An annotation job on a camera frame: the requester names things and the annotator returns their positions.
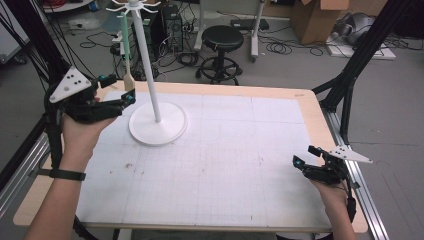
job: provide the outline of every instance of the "black wristband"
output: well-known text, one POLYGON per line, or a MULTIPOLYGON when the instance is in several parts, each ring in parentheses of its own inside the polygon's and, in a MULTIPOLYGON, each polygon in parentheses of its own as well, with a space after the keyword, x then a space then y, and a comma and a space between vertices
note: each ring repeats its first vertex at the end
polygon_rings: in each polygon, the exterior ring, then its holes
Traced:
POLYGON ((75 180, 75 181, 84 181, 85 173, 60 170, 60 169, 52 169, 50 170, 49 177, 75 180))

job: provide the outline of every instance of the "black stool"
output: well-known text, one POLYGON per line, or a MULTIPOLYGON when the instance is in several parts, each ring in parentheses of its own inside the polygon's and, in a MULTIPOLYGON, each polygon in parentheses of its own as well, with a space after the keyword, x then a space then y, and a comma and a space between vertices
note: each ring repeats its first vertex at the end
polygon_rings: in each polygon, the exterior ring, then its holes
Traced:
POLYGON ((203 74, 211 80, 211 84, 233 79, 238 86, 236 76, 242 74, 243 70, 234 60, 226 58, 225 53, 240 48, 244 42, 243 35, 230 26, 213 26, 203 32, 202 40, 207 47, 218 51, 218 56, 203 61, 196 71, 196 78, 200 78, 203 74))

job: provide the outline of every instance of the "floor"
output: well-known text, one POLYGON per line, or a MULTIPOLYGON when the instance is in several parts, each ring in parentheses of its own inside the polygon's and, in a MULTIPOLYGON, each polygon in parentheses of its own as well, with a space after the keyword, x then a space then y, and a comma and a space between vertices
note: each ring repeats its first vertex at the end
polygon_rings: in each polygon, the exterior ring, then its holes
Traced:
MULTIPOLYGON (((79 14, 80 11, 67 14, 79 14)), ((110 21, 109 13, 104 10, 95 14, 101 22, 110 21)), ((208 21, 228 24, 232 18, 219 16, 208 21)), ((268 22, 268 32, 289 26, 285 19, 269 19, 268 22)), ((80 43, 87 41, 86 36, 101 32, 106 27, 111 30, 110 26, 103 25, 97 30, 78 31, 66 37, 76 54, 96 76, 114 71, 109 48, 96 46, 83 49, 80 43)), ((284 40, 296 39, 291 28, 267 34, 284 40)), ((108 45, 111 38, 103 36, 92 39, 108 45)), ((421 41, 410 42, 411 47, 419 48, 422 44, 421 41)), ((298 47, 292 47, 290 54, 277 54, 269 52, 266 43, 260 43, 259 58, 252 63, 249 57, 250 39, 246 35, 244 45, 228 56, 243 68, 243 74, 239 77, 242 86, 312 89, 336 77, 349 60, 330 57, 324 47, 320 49, 320 56, 312 54, 316 54, 317 50, 311 53, 310 49, 298 47)), ((424 180, 420 176, 424 168, 424 51, 391 50, 396 55, 394 61, 372 60, 359 76, 353 96, 349 139, 355 151, 374 160, 373 164, 360 164, 360 167, 389 238, 422 239, 424 190, 421 185, 424 180)), ((214 53, 203 49, 200 55, 206 58, 214 53)), ((173 56, 167 55, 161 63, 166 65, 171 60, 173 56)), ((195 78, 193 67, 170 71, 181 66, 175 62, 160 67, 162 74, 156 81, 208 84, 204 78, 195 78)), ((0 100, 3 102, 0 107, 0 169, 5 167, 39 120, 43 113, 43 95, 43 88, 30 63, 18 65, 9 62, 0 65, 0 100)), ((30 186, 31 180, 28 180, 0 219, 0 239, 22 239, 26 228, 15 226, 12 220, 30 186)), ((91 230, 99 239, 112 236, 112 230, 91 230)), ((369 232, 358 234, 358 239, 372 239, 372 236, 369 232)))

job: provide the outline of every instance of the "white pole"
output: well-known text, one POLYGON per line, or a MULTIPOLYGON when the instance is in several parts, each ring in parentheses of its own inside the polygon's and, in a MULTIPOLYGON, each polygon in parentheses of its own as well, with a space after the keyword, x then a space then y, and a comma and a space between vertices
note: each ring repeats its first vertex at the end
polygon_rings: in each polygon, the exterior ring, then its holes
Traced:
MULTIPOLYGON (((130 6, 137 6, 138 0, 129 1, 130 6)), ((143 21, 140 16, 140 10, 131 10, 134 19, 134 27, 137 34, 138 45, 140 47, 141 59, 143 60, 144 73, 146 74, 147 86, 149 87, 150 99, 152 100, 153 111, 155 113, 156 122, 162 121, 158 106, 158 99, 156 96, 155 84, 153 82, 152 66, 150 65, 150 58, 147 50, 146 37, 144 34, 143 21)))

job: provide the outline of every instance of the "table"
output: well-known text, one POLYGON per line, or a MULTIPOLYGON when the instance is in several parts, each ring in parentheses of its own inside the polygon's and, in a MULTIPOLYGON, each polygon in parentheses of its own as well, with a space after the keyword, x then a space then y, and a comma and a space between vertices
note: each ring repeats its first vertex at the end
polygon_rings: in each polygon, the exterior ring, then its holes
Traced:
POLYGON ((255 14, 256 24, 252 31, 252 42, 251 42, 251 56, 252 61, 255 62, 258 54, 258 30, 259 22, 262 16, 262 10, 264 8, 265 1, 259 0, 232 0, 232 1, 209 1, 200 0, 200 16, 199 16, 199 32, 197 33, 196 42, 194 44, 194 50, 200 51, 202 48, 202 34, 206 29, 204 21, 204 11, 213 9, 221 12, 241 13, 241 14, 255 14))

